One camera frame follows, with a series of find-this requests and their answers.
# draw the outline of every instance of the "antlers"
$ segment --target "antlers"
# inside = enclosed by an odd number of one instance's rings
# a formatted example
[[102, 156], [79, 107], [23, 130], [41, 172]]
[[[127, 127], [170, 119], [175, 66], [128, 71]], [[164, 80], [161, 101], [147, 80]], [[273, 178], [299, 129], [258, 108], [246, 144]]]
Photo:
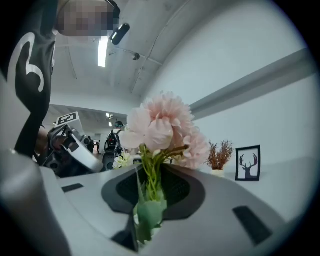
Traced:
[[250, 169], [251, 167], [256, 166], [258, 164], [258, 158], [257, 158], [257, 156], [255, 154], [253, 154], [253, 159], [254, 159], [254, 165], [251, 165], [251, 162], [249, 162], [250, 166], [247, 167], [247, 164], [243, 165], [243, 163], [244, 163], [244, 154], [243, 154], [242, 156], [240, 156], [240, 165], [245, 167], [245, 168]]

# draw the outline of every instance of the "potted plant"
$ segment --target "potted plant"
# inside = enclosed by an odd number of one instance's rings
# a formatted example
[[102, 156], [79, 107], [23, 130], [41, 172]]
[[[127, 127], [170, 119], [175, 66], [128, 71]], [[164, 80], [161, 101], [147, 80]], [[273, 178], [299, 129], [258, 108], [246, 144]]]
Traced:
[[231, 141], [223, 140], [220, 144], [220, 150], [218, 150], [218, 144], [214, 144], [209, 141], [210, 150], [209, 157], [206, 161], [207, 165], [211, 167], [211, 173], [213, 175], [224, 177], [224, 166], [231, 159], [233, 152], [233, 144]]
[[190, 107], [171, 93], [146, 101], [127, 116], [121, 145], [139, 149], [146, 179], [138, 185], [138, 202], [133, 210], [136, 239], [140, 247], [152, 240], [161, 228], [167, 209], [167, 194], [162, 186], [162, 164], [173, 164], [195, 170], [209, 154], [205, 136], [192, 122]]

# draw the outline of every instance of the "white logo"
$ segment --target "white logo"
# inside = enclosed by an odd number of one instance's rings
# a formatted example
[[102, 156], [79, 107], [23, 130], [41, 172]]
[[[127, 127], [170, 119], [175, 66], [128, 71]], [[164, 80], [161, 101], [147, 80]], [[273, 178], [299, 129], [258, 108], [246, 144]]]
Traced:
[[42, 73], [41, 69], [38, 68], [35, 65], [31, 65], [30, 63], [30, 58], [32, 55], [32, 50], [34, 48], [34, 44], [35, 44], [35, 34], [34, 33], [27, 33], [25, 34], [20, 41], [18, 42], [18, 44], [16, 45], [11, 59], [10, 59], [10, 63], [9, 63], [9, 70], [8, 70], [8, 84], [14, 89], [14, 92], [17, 94], [16, 92], [16, 68], [17, 68], [17, 64], [18, 64], [18, 60], [21, 54], [21, 51], [23, 49], [23, 47], [25, 46], [26, 43], [30, 43], [30, 48], [29, 48], [29, 56], [28, 59], [26, 61], [26, 66], [25, 66], [25, 71], [26, 74], [28, 75], [29, 73], [33, 72], [36, 73], [39, 77], [40, 77], [40, 85], [39, 85], [39, 92], [41, 93], [44, 89], [44, 85], [45, 85], [45, 79], [44, 79], [44, 74]]

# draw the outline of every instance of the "picture frame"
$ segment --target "picture frame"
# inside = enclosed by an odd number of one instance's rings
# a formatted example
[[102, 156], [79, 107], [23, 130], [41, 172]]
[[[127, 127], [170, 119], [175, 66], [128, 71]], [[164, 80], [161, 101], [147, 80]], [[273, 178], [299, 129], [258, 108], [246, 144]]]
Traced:
[[260, 145], [236, 148], [235, 154], [235, 180], [242, 182], [258, 182], [260, 180], [261, 170]]

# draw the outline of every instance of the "black frame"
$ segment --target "black frame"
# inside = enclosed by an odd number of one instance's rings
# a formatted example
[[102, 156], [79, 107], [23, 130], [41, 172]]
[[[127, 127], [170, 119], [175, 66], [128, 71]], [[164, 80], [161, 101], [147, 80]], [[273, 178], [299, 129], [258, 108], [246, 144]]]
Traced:
[[[238, 178], [238, 173], [239, 173], [239, 151], [247, 151], [247, 150], [258, 150], [258, 175], [257, 175], [256, 178]], [[241, 181], [241, 182], [258, 182], [260, 180], [260, 168], [261, 168], [261, 149], [260, 149], [260, 145], [236, 148], [235, 149], [235, 156], [236, 156], [235, 180], [236, 181]]]

